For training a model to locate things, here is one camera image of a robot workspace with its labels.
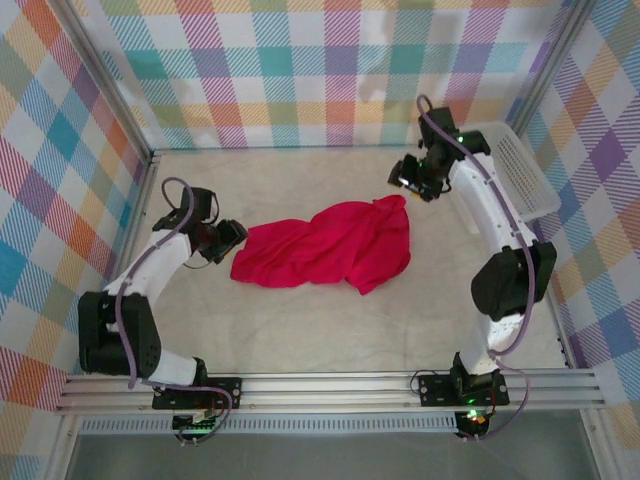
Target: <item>white floor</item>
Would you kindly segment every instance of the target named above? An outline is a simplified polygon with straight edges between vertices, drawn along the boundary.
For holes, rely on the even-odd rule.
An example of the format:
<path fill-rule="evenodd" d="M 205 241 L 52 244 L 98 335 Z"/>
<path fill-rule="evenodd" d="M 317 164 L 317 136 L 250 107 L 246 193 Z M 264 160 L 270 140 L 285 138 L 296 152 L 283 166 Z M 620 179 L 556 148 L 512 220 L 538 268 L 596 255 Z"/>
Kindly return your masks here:
<path fill-rule="evenodd" d="M 406 149 L 207 151 L 165 155 L 138 249 L 169 211 L 160 182 L 179 176 L 218 194 L 221 217 L 245 227 L 310 219 L 335 203 L 401 193 L 387 184 Z M 181 187 L 169 188 L 175 202 Z M 407 204 L 412 260 L 407 270 L 364 297 L 351 286 L 265 289 L 229 278 L 220 265 L 180 268 L 154 307 L 163 347 L 205 360 L 210 372 L 385 371 L 447 369 L 478 318 L 470 282 L 488 260 L 447 196 Z M 190 260 L 204 262 L 201 257 Z M 563 367 L 546 302 L 534 310 L 518 351 L 505 362 Z"/>

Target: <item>metal corner post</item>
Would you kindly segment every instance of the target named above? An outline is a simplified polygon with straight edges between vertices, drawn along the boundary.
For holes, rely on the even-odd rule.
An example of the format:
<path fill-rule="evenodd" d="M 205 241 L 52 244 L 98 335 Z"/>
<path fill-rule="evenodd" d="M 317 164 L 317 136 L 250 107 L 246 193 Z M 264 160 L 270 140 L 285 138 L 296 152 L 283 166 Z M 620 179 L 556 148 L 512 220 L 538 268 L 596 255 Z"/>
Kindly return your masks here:
<path fill-rule="evenodd" d="M 147 143 L 131 110 L 129 110 L 127 102 L 118 90 L 115 79 L 109 72 L 100 51 L 91 40 L 84 28 L 82 19 L 73 5 L 71 5 L 70 0 L 48 0 L 47 3 L 78 51 L 82 63 L 93 77 L 100 92 L 104 95 L 116 119 L 121 123 L 122 129 L 135 148 L 136 153 L 144 161 L 150 161 L 153 156 L 151 147 Z"/>
<path fill-rule="evenodd" d="M 136 204 L 133 207 L 131 215 L 131 221 L 127 226 L 127 232 L 125 234 L 124 242 L 118 252 L 118 263 L 111 272 L 111 279 L 115 279 L 120 273 L 122 273 L 127 265 L 133 260 L 133 256 L 136 251 L 136 242 L 140 235 L 140 229 L 144 222 L 144 218 L 147 214 L 147 206 L 149 205 L 149 199 L 151 198 L 151 192 L 153 191 L 153 185 L 155 184 L 156 175 L 158 173 L 159 157 L 154 157 L 145 166 L 145 172 L 143 174 L 142 181 L 140 182 L 140 191 L 138 192 L 138 198 Z"/>
<path fill-rule="evenodd" d="M 558 38 L 551 47 L 540 73 L 535 79 L 529 94 L 524 99 L 520 111 L 513 119 L 513 131 L 522 136 L 536 109 L 540 106 L 545 93 L 553 83 L 558 70 L 569 54 L 571 46 L 578 37 L 582 27 L 591 15 L 597 0 L 575 0 L 571 11 L 560 27 Z"/>

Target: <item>white plastic basket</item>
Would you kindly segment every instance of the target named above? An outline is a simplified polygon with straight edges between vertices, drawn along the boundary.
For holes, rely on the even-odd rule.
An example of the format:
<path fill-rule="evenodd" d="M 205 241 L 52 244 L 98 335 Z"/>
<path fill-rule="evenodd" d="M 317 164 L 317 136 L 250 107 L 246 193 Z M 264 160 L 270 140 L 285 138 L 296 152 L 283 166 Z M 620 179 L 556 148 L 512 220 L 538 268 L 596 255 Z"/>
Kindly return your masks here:
<path fill-rule="evenodd" d="M 478 123 L 461 130 L 482 132 L 491 147 L 496 173 L 522 220 L 529 222 L 560 208 L 560 197 L 506 123 Z"/>

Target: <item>aluminum frame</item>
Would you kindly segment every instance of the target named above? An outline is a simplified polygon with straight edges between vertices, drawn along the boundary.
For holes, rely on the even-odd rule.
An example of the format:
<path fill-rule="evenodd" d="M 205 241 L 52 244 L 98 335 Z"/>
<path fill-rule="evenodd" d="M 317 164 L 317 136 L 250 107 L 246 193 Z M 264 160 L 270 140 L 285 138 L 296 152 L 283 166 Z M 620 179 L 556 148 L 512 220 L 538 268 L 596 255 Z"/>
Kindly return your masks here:
<path fill-rule="evenodd" d="M 602 408 L 604 398 L 593 371 L 588 369 L 527 370 L 531 381 L 528 410 Z M 421 407 L 411 392 L 413 372 L 233 374 L 243 379 L 237 412 L 260 414 L 455 412 L 460 407 Z M 525 392 L 524 378 L 506 373 L 511 403 L 498 407 L 514 410 Z M 152 410 L 154 392 L 138 384 L 129 390 L 127 379 L 104 375 L 69 377 L 60 401 L 62 415 L 187 414 L 193 410 Z"/>
<path fill-rule="evenodd" d="M 102 54 L 91 41 L 91 37 L 89 37 L 82 19 L 71 4 L 71 0 L 50 0 L 47 3 L 58 17 L 60 25 L 69 35 L 71 43 L 73 43 L 82 59 L 82 63 L 85 64 L 94 82 L 104 95 L 136 153 L 145 160 L 151 160 L 153 151 L 131 113 L 127 102 L 120 93 L 113 75 L 102 58 Z"/>

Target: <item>cable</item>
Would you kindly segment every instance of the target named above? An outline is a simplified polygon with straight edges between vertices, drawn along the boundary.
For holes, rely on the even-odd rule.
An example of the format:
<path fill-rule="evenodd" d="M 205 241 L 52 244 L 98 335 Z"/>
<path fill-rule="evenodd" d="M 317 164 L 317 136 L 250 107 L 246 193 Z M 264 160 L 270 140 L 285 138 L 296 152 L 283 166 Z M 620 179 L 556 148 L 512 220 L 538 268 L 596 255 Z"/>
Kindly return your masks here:
<path fill-rule="evenodd" d="M 184 180 L 182 180 L 181 178 L 169 177 L 169 178 L 164 179 L 163 182 L 162 182 L 162 196 L 164 197 L 166 202 L 171 206 L 171 208 L 175 209 L 176 206 L 173 204 L 173 202 L 171 202 L 171 200 L 167 196 L 166 185 L 169 182 L 178 182 L 187 191 L 187 195 L 189 196 L 189 208 L 187 209 L 187 213 L 184 216 L 184 218 L 180 221 L 180 223 L 178 223 L 178 225 L 176 225 L 174 227 L 173 230 L 171 230 L 167 235 L 165 235 L 162 239 L 158 240 L 157 243 L 155 243 L 154 245 L 149 247 L 144 253 L 142 253 L 142 255 L 140 255 L 140 257 L 134 262 L 134 264 L 129 269 L 129 271 L 128 271 L 127 275 L 125 276 L 124 280 L 122 281 L 122 284 L 120 285 L 120 288 L 118 289 L 118 293 L 116 295 L 116 302 L 115 302 L 116 323 L 118 325 L 118 333 L 120 334 L 120 340 L 122 341 L 122 346 L 124 347 L 124 352 L 125 352 L 125 355 L 127 357 L 127 363 L 129 364 L 129 375 L 130 375 L 130 378 L 129 378 L 129 389 L 130 390 L 133 389 L 133 387 L 136 384 L 136 381 L 138 379 L 138 373 L 137 373 L 137 367 L 136 367 L 136 360 L 135 360 L 135 357 L 133 355 L 133 349 L 131 348 L 131 342 L 129 341 L 129 338 L 127 337 L 127 332 L 125 331 L 125 328 L 124 328 L 124 320 L 122 318 L 122 299 L 124 297 L 124 292 L 126 291 L 127 287 L 129 285 L 131 285 L 131 281 L 132 281 L 134 275 L 140 269 L 140 267 L 144 264 L 144 262 L 149 258 L 149 256 L 154 251 L 156 251 L 160 247 L 162 247 L 162 245 L 164 245 L 169 240 L 171 240 L 174 236 L 176 236 L 178 234 L 178 232 L 180 232 L 182 227 L 184 227 L 187 224 L 187 222 L 191 218 L 191 215 L 193 215 L 193 210 L 195 208 L 195 197 L 193 195 L 193 190 L 191 190 L 191 187 L 189 186 L 189 184 L 187 182 L 185 182 Z M 196 439 L 186 440 L 182 436 L 182 432 L 184 431 L 184 428 L 178 431 L 178 438 L 180 438 L 180 440 L 182 441 L 183 445 L 198 445 L 199 443 L 205 442 L 206 440 L 211 438 L 214 435 L 214 433 L 217 432 L 222 427 L 222 425 L 224 425 L 224 423 L 226 422 L 227 418 L 229 418 L 229 415 L 231 414 L 231 409 L 232 409 L 232 406 L 233 406 L 233 398 L 231 397 L 229 392 L 227 392 L 226 390 L 223 390 L 221 388 L 204 387 L 204 386 L 200 387 L 200 386 L 184 386 L 184 385 L 165 385 L 165 384 L 160 384 L 160 383 L 156 383 L 156 382 L 145 382 L 145 383 L 150 385 L 151 387 L 154 387 L 154 388 L 171 388 L 172 390 L 182 390 L 182 391 L 187 391 L 187 392 L 193 392 L 193 391 L 214 392 L 214 393 L 218 393 L 218 394 L 221 394 L 221 395 L 225 396 L 225 398 L 227 399 L 227 409 L 226 409 L 225 416 L 218 423 L 216 428 L 212 429 L 209 433 L 207 433 L 205 436 L 200 438 L 200 440 L 196 440 Z"/>
<path fill-rule="evenodd" d="M 213 402 L 213 416 L 215 418 L 220 418 L 222 416 L 222 414 L 224 413 L 224 401 L 225 401 L 225 397 L 222 396 L 221 393 L 218 393 L 218 397 L 220 397 L 220 400 L 222 400 L 222 407 L 220 407 L 220 413 L 216 413 L 216 409 L 215 409 L 215 401 Z"/>
<path fill-rule="evenodd" d="M 208 266 L 209 266 L 209 265 L 211 265 L 212 263 L 213 263 L 213 259 L 212 259 L 212 260 L 209 260 L 209 261 L 208 261 L 207 263 L 205 263 L 204 265 L 199 265 L 199 266 L 197 266 L 197 267 L 192 267 L 191 265 L 187 265 L 187 262 L 183 263 L 183 264 L 182 264 L 182 266 L 183 266 L 183 267 L 187 267 L 187 268 L 189 268 L 189 269 L 191 269 L 191 270 L 200 270 L 200 269 L 202 269 L 202 268 L 204 268 L 204 267 L 208 267 Z"/>
<path fill-rule="evenodd" d="M 462 153 L 464 153 L 469 158 L 469 160 L 471 160 L 471 163 L 473 163 L 474 166 L 480 171 L 480 173 L 485 178 L 485 180 L 492 180 L 491 175 L 489 174 L 487 169 L 484 168 L 482 163 L 480 163 L 480 160 L 478 160 L 473 155 L 473 153 L 471 153 L 471 151 L 469 151 L 469 149 L 465 147 L 462 143 L 458 142 L 455 138 L 453 138 L 447 132 L 442 130 L 442 128 L 440 128 L 440 126 L 438 126 L 438 124 L 435 123 L 427 115 L 424 108 L 422 107 L 421 100 L 426 101 L 427 105 L 429 105 L 429 108 L 432 108 L 432 103 L 431 103 L 431 100 L 429 100 L 429 98 L 426 95 L 424 94 L 418 95 L 418 99 L 416 100 L 416 105 L 424 121 L 427 122 L 429 126 L 438 135 L 440 135 L 443 139 L 445 139 L 451 145 L 458 148 Z M 511 227 L 511 230 L 513 231 L 513 234 L 516 240 L 518 241 L 518 243 L 520 244 L 520 247 L 522 248 L 522 252 L 524 253 L 524 257 L 527 263 L 527 274 L 529 276 L 529 292 L 527 295 L 527 303 L 524 311 L 524 318 L 522 320 L 522 326 L 518 331 L 518 335 L 516 336 L 515 340 L 508 348 L 502 351 L 497 351 L 493 349 L 489 351 L 490 355 L 501 356 L 501 355 L 510 354 L 518 347 L 518 345 L 520 345 L 520 342 L 522 342 L 522 338 L 524 337 L 524 334 L 529 326 L 529 321 L 531 320 L 531 311 L 533 309 L 533 304 L 535 303 L 536 279 L 535 279 L 535 268 L 533 266 L 533 258 L 531 257 L 531 252 L 529 252 L 529 247 L 527 246 L 527 242 L 524 240 L 522 233 L 520 233 L 518 222 L 516 221 L 513 214 L 511 213 L 511 209 L 509 208 L 509 205 L 507 204 L 505 198 L 502 196 L 502 192 L 500 192 L 500 189 L 498 189 L 498 186 L 496 185 L 496 183 L 493 181 L 490 181 L 488 182 L 488 185 L 490 185 L 491 189 L 493 190 L 493 194 L 495 195 L 496 200 L 500 204 L 500 207 L 502 208 L 505 216 L 507 217 L 507 221 L 509 222 L 509 226 Z"/>
<path fill-rule="evenodd" d="M 493 390 L 489 390 L 489 395 L 491 395 L 491 413 L 489 414 L 489 416 L 487 418 L 491 418 L 493 417 L 493 415 L 496 413 L 496 404 L 498 403 L 498 401 L 496 400 L 496 392 L 494 392 Z"/>
<path fill-rule="evenodd" d="M 187 194 L 189 196 L 189 208 L 187 210 L 187 214 L 180 221 L 180 223 L 178 223 L 178 225 L 174 227 L 173 230 L 171 230 L 167 235 L 165 235 L 162 239 L 158 240 L 157 243 L 149 247 L 147 250 L 145 250 L 142 253 L 142 255 L 140 255 L 140 257 L 134 262 L 131 268 L 129 268 L 129 271 L 127 275 L 124 277 L 124 280 L 122 281 L 122 284 L 120 285 L 120 288 L 118 289 L 118 293 L 116 295 L 116 305 L 115 305 L 116 324 L 118 325 L 118 332 L 120 333 L 120 340 L 122 341 L 122 346 L 124 347 L 124 353 L 127 357 L 127 363 L 129 364 L 129 390 L 131 390 L 136 384 L 136 380 L 138 379 L 138 371 L 136 368 L 136 360 L 135 360 L 135 357 L 133 356 L 133 349 L 131 348 L 131 342 L 129 342 L 129 338 L 127 337 L 127 332 L 124 329 L 124 320 L 122 318 L 122 299 L 124 297 L 124 292 L 127 289 L 127 287 L 131 285 L 133 276 L 136 274 L 136 272 L 142 266 L 142 264 L 147 260 L 147 258 L 149 258 L 149 256 L 154 251 L 158 250 L 160 247 L 162 247 L 162 245 L 164 245 L 169 240 L 171 240 L 174 236 L 176 236 L 178 232 L 180 232 L 180 229 L 187 224 L 187 222 L 189 221 L 189 218 L 191 218 L 191 215 L 193 214 L 193 209 L 195 207 L 195 198 L 193 196 L 193 190 L 191 190 L 191 187 L 189 186 L 189 184 L 187 184 L 187 182 L 185 182 L 181 178 L 169 177 L 169 178 L 165 178 L 162 182 L 162 196 L 172 208 L 175 209 L 176 207 L 171 202 L 166 192 L 166 185 L 169 182 L 178 182 L 187 191 Z"/>
<path fill-rule="evenodd" d="M 233 397 L 231 396 L 231 394 L 229 392 L 227 392 L 226 390 L 223 390 L 222 388 L 200 387 L 200 386 L 183 386 L 183 385 L 165 385 L 165 384 L 161 384 L 161 383 L 157 383 L 157 382 L 145 382 L 145 384 L 151 385 L 152 387 L 170 388 L 172 390 L 182 390 L 182 391 L 185 391 L 185 392 L 214 392 L 214 393 L 218 393 L 220 395 L 223 395 L 225 397 L 225 399 L 227 400 L 227 408 L 225 409 L 225 414 L 222 417 L 222 420 L 217 422 L 216 425 L 211 429 L 211 431 L 207 432 L 201 438 L 199 438 L 199 439 L 194 438 L 194 439 L 191 439 L 191 440 L 187 440 L 183 436 L 183 433 L 184 433 L 184 431 L 185 431 L 185 429 L 187 427 L 184 426 L 184 427 L 181 427 L 180 429 L 178 429 L 178 434 L 177 435 L 178 435 L 178 439 L 180 440 L 182 445 L 195 445 L 195 446 L 198 446 L 201 443 L 206 442 L 211 437 L 213 437 L 218 430 L 220 430 L 222 428 L 222 426 L 225 424 L 225 422 L 229 418 L 229 415 L 231 415 L 231 409 L 233 408 Z"/>
<path fill-rule="evenodd" d="M 416 370 L 416 373 L 413 374 L 413 377 L 411 377 L 411 380 L 409 380 L 409 389 L 411 390 L 411 392 L 415 395 L 420 396 L 420 392 L 418 392 L 417 390 L 415 390 L 413 388 L 413 381 L 416 379 L 416 377 L 421 373 L 421 372 L 430 372 L 433 373 L 434 375 L 438 376 L 440 375 L 438 372 L 436 372 L 435 370 Z"/>
<path fill-rule="evenodd" d="M 474 166 L 480 171 L 480 173 L 482 174 L 482 176 L 484 177 L 485 180 L 492 180 L 491 179 L 491 175 L 489 174 L 487 169 L 484 168 L 482 163 L 480 163 L 480 161 L 473 155 L 473 153 L 471 153 L 471 151 L 469 151 L 469 149 L 466 148 L 462 143 L 458 142 L 455 138 L 453 138 L 451 135 L 449 135 L 447 132 L 445 132 L 442 128 L 440 128 L 440 126 L 437 123 L 435 123 L 427 115 L 427 112 L 425 112 L 424 107 L 422 106 L 422 101 L 423 100 L 426 101 L 427 105 L 429 106 L 429 109 L 433 108 L 433 104 L 431 103 L 431 100 L 429 100 L 429 98 L 426 95 L 422 95 L 422 94 L 418 95 L 418 98 L 416 99 L 416 105 L 418 107 L 418 111 L 420 112 L 420 116 L 422 117 L 422 119 L 425 122 L 427 122 L 427 124 L 429 124 L 429 126 L 438 135 L 440 135 L 443 139 L 445 139 L 451 145 L 453 145 L 454 147 L 458 148 L 462 153 L 464 153 L 465 156 L 471 161 L 471 163 L 473 163 Z M 524 317 L 523 317 L 523 320 L 522 320 L 522 325 L 520 326 L 520 330 L 518 331 L 518 334 L 516 335 L 516 338 L 513 341 L 513 343 L 511 345 L 509 345 L 509 347 L 507 347 L 507 348 L 505 348 L 504 350 L 501 350 L 501 351 L 494 350 L 494 349 L 490 349 L 488 351 L 489 357 L 491 357 L 491 359 L 494 362 L 496 362 L 496 365 L 498 365 L 498 367 L 500 367 L 500 368 L 502 368 L 504 370 L 508 370 L 508 371 L 511 371 L 511 372 L 518 373 L 518 374 L 520 374 L 520 375 L 522 375 L 524 377 L 525 384 L 526 384 L 524 398 L 522 399 L 522 403 L 520 404 L 520 407 L 518 407 L 516 412 L 507 421 L 507 423 L 502 425 L 497 430 L 494 430 L 494 431 L 489 432 L 486 435 L 484 435 L 484 437 L 482 437 L 484 439 L 491 438 L 491 437 L 495 436 L 498 432 L 501 432 L 507 426 L 509 426 L 522 413 L 522 411 L 524 410 L 524 407 L 527 404 L 527 401 L 529 400 L 529 393 L 530 393 L 530 390 L 531 390 L 531 382 L 529 380 L 529 377 L 521 370 L 517 370 L 517 369 L 511 368 L 511 367 L 507 367 L 497 357 L 502 356 L 502 355 L 508 355 L 508 354 L 512 353 L 516 348 L 518 348 L 518 346 L 522 342 L 522 339 L 524 338 L 524 334 L 526 333 L 527 328 L 529 327 L 529 321 L 531 320 L 531 312 L 533 310 L 533 304 L 535 303 L 535 293 L 536 293 L 535 292 L 535 290 L 536 290 L 535 268 L 533 266 L 533 258 L 531 257 L 531 252 L 529 251 L 529 247 L 527 245 L 527 242 L 525 241 L 524 237 L 522 236 L 522 233 L 520 232 L 520 228 L 518 227 L 518 222 L 516 221 L 516 219 L 514 218 L 513 214 L 511 213 L 511 209 L 509 208 L 509 205 L 507 204 L 507 201 L 505 200 L 505 198 L 502 196 L 502 192 L 500 192 L 500 190 L 498 189 L 498 186 L 496 185 L 496 182 L 489 181 L 488 185 L 490 185 L 490 187 L 491 187 L 491 189 L 493 191 L 493 194 L 496 197 L 496 200 L 500 204 L 500 207 L 502 208 L 505 216 L 507 217 L 507 221 L 509 222 L 509 226 L 511 227 L 513 235 L 515 236 L 516 240 L 518 241 L 518 244 L 522 248 L 522 252 L 524 253 L 524 257 L 525 257 L 525 260 L 526 260 L 526 263 L 527 263 L 527 275 L 529 277 L 529 291 L 528 291 L 528 295 L 527 295 L 527 303 L 526 303 L 526 307 L 525 307 L 525 310 L 524 310 Z"/>

